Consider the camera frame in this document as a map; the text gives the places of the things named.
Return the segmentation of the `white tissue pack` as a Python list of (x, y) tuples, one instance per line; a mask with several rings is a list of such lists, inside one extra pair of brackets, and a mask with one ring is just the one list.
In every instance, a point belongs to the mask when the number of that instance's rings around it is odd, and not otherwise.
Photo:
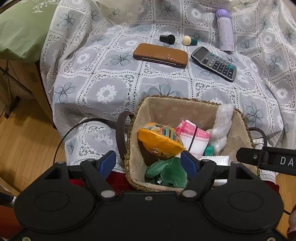
[(202, 156), (202, 160), (214, 161), (218, 166), (229, 166), (229, 156)]

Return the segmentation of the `green plush cloth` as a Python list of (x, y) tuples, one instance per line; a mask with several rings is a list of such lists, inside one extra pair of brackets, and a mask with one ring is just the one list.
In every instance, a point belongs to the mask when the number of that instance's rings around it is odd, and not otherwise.
[(188, 182), (179, 157), (159, 160), (147, 167), (145, 181), (171, 188), (185, 188)]

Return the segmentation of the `pink white folded towel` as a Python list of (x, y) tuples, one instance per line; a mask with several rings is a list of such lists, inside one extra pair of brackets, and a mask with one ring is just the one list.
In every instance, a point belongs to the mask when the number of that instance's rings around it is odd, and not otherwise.
[(182, 120), (176, 128), (176, 133), (181, 138), (185, 150), (197, 159), (203, 156), (211, 137), (210, 133), (189, 120)]

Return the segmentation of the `woven fabric-lined basket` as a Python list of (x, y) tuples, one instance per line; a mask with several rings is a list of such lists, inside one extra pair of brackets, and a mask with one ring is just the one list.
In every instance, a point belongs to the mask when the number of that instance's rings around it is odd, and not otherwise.
[[(132, 187), (139, 191), (182, 192), (184, 188), (171, 188), (145, 181), (147, 167), (166, 159), (146, 150), (138, 140), (137, 133), (148, 123), (170, 126), (176, 131), (182, 120), (189, 120), (206, 131), (213, 127), (219, 105), (222, 104), (179, 97), (148, 96), (138, 104), (134, 113), (122, 112), (117, 120), (115, 136), (120, 157), (125, 163), (126, 178)], [(247, 126), (243, 114), (234, 108), (227, 144), (214, 156), (229, 156), (230, 162), (235, 161), (239, 148), (254, 148), (250, 133), (251, 128)]]

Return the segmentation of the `white fluffy plush toy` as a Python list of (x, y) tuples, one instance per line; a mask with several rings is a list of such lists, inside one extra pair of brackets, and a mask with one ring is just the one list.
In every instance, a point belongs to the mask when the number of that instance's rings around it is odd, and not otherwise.
[(214, 154), (219, 154), (227, 144), (227, 135), (232, 126), (234, 105), (219, 105), (214, 125), (211, 129), (206, 130), (210, 134), (209, 145), (214, 148)]

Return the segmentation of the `grey desk calculator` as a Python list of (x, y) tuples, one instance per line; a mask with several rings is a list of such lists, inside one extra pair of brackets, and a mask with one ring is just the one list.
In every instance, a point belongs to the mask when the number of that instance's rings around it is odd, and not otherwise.
[(228, 82), (234, 82), (237, 68), (230, 61), (223, 59), (201, 46), (191, 54), (192, 60), (201, 68), (214, 73)]

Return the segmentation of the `brown leather wallet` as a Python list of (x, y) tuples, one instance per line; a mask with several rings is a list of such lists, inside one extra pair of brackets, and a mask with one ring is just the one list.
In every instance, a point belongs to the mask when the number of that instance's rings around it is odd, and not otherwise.
[(177, 68), (185, 68), (188, 63), (188, 54), (179, 49), (167, 48), (153, 44), (141, 43), (133, 51), (137, 60), (165, 64)]

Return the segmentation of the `white lace floral cloth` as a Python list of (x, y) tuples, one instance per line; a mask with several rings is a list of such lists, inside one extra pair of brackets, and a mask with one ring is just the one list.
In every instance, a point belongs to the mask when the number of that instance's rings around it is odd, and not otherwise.
[[(234, 52), (220, 50), (216, 11), (229, 12)], [(190, 36), (237, 68), (234, 82), (189, 61), (184, 69), (135, 60), (141, 43), (188, 54)], [(295, 148), (295, 20), (283, 1), (60, 1), (40, 58), (53, 120), (68, 165), (116, 148), (114, 130), (85, 118), (116, 121), (152, 95), (232, 103), (272, 146)]]

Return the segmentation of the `black mushroom-shaped brush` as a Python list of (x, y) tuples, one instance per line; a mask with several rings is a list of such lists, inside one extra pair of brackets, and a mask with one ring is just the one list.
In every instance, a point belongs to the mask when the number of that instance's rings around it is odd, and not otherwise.
[(169, 34), (169, 35), (160, 35), (159, 40), (161, 42), (163, 42), (163, 43), (167, 43), (169, 45), (172, 45), (172, 44), (175, 43), (176, 38), (172, 34)]

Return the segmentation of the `purple water bottle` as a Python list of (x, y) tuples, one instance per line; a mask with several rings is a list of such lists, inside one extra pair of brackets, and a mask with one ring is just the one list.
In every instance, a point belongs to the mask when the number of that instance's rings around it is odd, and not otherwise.
[(216, 11), (217, 25), (219, 31), (220, 50), (234, 52), (234, 33), (230, 14), (225, 9)]

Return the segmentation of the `green pillow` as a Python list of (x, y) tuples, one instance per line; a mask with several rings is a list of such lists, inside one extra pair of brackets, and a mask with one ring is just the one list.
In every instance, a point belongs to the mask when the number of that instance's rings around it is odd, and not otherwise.
[(1, 13), (1, 59), (35, 63), (59, 1), (20, 1)]

